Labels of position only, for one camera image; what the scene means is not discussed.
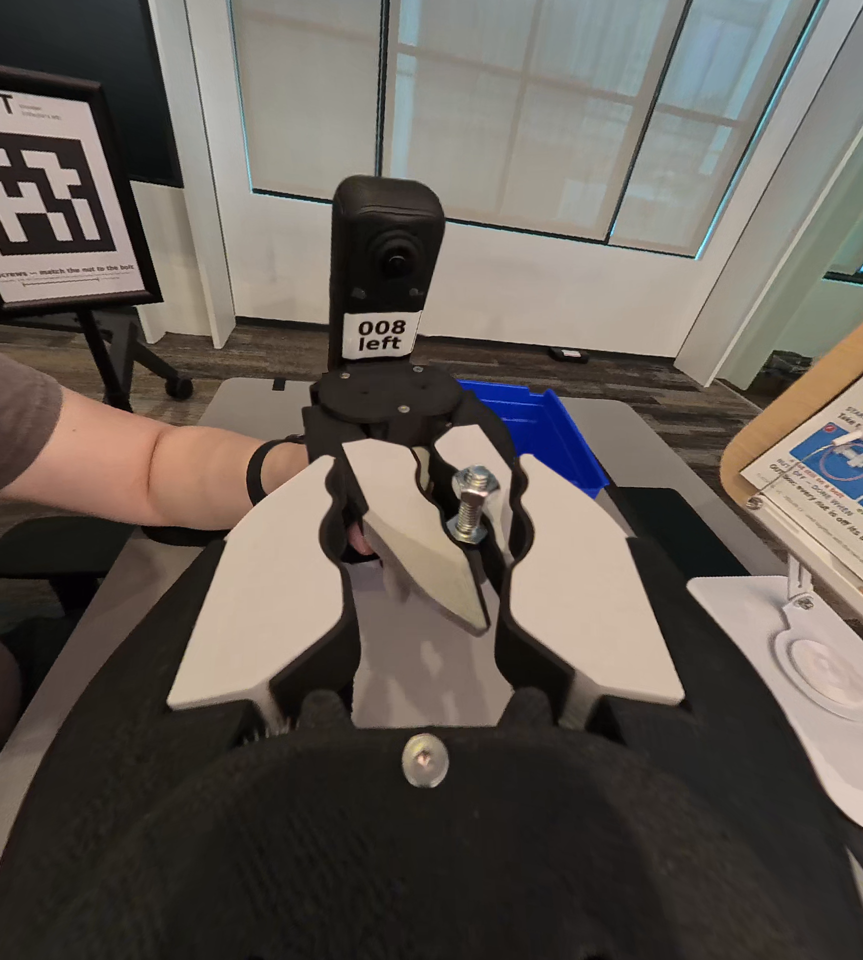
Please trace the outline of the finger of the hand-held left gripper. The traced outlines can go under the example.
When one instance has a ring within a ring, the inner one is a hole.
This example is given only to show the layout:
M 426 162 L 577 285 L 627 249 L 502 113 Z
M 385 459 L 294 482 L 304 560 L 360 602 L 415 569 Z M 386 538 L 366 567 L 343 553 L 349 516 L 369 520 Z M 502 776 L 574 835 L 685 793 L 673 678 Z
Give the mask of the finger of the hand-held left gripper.
M 435 441 L 431 450 L 431 490 L 447 522 L 460 511 L 461 499 L 455 481 L 459 472 L 483 466 L 495 477 L 497 490 L 485 499 L 480 518 L 485 536 L 474 548 L 488 581 L 503 582 L 512 560 L 509 544 L 512 525 L 511 466 L 486 436 L 484 429 L 476 424 L 451 426 Z
M 346 441 L 342 450 L 365 502 L 362 531 L 382 561 L 389 593 L 401 603 L 422 596 L 482 636 L 489 618 L 476 574 L 419 486 L 413 450 L 377 438 Z

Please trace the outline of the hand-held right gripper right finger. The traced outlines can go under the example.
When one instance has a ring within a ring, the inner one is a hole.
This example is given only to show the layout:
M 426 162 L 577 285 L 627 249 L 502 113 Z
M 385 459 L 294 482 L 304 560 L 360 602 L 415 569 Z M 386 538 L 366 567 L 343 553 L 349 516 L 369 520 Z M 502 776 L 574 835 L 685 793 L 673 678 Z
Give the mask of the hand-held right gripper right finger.
M 510 686 L 542 691 L 559 724 L 586 724 L 604 697 L 678 707 L 685 690 L 620 524 L 533 454 L 513 469 L 510 505 L 495 631 Z

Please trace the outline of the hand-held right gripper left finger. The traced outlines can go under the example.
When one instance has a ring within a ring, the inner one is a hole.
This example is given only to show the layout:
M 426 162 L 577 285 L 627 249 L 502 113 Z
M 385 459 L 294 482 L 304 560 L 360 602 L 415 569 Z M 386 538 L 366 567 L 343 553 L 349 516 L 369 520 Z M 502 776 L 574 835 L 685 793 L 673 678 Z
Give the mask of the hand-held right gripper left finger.
M 295 721 L 306 697 L 342 693 L 361 662 L 342 564 L 342 466 L 325 455 L 255 506 L 224 540 L 166 704 L 184 712 L 247 701 Z

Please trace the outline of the short thick steel bolt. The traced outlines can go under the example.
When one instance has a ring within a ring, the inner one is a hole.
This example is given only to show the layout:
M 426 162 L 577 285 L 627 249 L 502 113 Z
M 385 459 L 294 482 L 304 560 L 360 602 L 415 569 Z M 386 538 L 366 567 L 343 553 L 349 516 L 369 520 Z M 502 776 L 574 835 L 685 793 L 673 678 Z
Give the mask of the short thick steel bolt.
M 473 524 L 483 521 L 486 501 L 501 489 L 494 473 L 480 463 L 457 471 L 452 477 L 451 486 L 458 502 L 456 515 Z

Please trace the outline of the blue plastic bin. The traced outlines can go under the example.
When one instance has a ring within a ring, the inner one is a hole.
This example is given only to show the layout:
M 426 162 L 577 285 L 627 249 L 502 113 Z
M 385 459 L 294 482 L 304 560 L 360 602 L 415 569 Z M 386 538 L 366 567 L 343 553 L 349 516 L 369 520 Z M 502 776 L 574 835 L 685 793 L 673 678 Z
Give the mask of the blue plastic bin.
M 460 379 L 507 427 L 518 454 L 531 454 L 595 499 L 609 480 L 581 430 L 551 389 Z

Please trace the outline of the person's left forearm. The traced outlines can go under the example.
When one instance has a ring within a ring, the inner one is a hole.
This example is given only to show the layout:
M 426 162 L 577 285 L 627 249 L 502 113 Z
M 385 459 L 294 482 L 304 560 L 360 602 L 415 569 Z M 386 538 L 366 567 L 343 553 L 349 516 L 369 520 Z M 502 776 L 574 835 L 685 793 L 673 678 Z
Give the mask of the person's left forearm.
M 251 509 L 247 468 L 261 441 L 173 426 L 62 390 L 57 424 L 0 499 L 115 522 L 229 530 Z

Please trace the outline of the black mesh pad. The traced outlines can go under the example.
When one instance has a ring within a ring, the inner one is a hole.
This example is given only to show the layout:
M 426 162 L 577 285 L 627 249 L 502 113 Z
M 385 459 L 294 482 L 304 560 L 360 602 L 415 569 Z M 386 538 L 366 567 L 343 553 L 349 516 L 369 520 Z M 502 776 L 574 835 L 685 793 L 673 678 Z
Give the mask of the black mesh pad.
M 152 542 L 165 546 L 205 548 L 211 543 L 224 540 L 229 530 L 200 530 L 181 526 L 140 527 L 141 532 Z

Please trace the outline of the black flat pad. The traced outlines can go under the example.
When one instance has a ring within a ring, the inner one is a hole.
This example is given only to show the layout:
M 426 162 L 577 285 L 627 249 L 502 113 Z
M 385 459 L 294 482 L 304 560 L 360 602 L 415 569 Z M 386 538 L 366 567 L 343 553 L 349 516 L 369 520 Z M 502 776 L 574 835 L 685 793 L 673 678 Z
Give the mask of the black flat pad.
M 675 489 L 611 485 L 607 492 L 633 534 L 660 547 L 686 581 L 749 574 Z

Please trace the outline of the white tablet stand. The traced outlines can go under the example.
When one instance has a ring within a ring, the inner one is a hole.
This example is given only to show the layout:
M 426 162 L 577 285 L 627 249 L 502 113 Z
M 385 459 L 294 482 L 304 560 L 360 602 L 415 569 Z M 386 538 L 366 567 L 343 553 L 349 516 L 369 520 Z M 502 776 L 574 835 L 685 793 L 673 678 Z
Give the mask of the white tablet stand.
M 823 789 L 863 827 L 863 635 L 786 576 L 696 578 L 690 594 L 755 668 Z

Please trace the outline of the white framed glass partition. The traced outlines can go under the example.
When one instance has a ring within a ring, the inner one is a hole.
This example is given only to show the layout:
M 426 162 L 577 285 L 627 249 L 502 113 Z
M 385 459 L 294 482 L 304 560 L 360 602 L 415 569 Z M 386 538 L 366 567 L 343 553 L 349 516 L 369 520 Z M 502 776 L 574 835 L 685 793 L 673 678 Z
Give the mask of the white framed glass partition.
M 211 2 L 248 187 L 351 174 L 447 216 L 698 258 L 825 2 Z

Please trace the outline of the black desk chair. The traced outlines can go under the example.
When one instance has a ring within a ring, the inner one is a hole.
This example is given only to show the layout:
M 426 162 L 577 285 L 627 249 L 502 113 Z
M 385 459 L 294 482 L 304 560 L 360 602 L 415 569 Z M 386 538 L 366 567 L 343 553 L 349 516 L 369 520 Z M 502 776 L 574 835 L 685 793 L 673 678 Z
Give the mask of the black desk chair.
M 4 636 L 6 652 L 17 660 L 21 713 L 54 667 L 133 530 L 107 519 L 59 515 L 19 522 L 0 537 L 0 580 L 46 582 L 63 612 L 60 617 L 23 620 Z

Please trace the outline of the instruction sheet on stand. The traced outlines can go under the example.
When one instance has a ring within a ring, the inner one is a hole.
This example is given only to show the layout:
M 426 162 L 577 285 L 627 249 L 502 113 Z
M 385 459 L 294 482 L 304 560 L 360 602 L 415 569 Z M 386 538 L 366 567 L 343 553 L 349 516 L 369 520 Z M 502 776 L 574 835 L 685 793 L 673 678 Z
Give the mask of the instruction sheet on stand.
M 863 621 L 863 586 L 822 546 L 797 533 L 785 515 L 741 476 L 742 470 L 787 431 L 863 376 L 863 323 L 787 388 L 727 446 L 720 464 L 724 489 L 754 522 Z

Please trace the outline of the white instruction sheet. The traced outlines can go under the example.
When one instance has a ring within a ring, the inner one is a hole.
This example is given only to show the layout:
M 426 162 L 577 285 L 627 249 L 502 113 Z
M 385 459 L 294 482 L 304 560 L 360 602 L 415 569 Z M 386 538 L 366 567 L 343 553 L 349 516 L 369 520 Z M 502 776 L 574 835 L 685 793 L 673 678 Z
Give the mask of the white instruction sheet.
M 740 476 L 863 586 L 863 376 Z

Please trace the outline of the black wheeled sign stand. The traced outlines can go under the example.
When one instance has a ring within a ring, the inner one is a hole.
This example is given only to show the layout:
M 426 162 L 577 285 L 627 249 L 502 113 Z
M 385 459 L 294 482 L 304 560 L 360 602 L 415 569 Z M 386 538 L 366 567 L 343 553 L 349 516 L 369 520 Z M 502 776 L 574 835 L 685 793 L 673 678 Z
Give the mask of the black wheeled sign stand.
M 185 402 L 195 391 L 193 380 L 179 372 L 142 342 L 136 322 L 124 315 L 97 316 L 79 309 L 75 319 L 103 384 L 103 402 L 133 412 L 130 401 L 135 365 L 161 378 L 167 396 Z

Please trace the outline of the black framed marker sign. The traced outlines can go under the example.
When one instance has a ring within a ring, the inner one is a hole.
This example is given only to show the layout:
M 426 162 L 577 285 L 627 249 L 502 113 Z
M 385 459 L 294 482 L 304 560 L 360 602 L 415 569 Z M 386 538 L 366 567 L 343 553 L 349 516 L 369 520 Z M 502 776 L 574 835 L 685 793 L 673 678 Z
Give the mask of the black framed marker sign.
M 102 86 L 0 65 L 0 320 L 163 300 Z

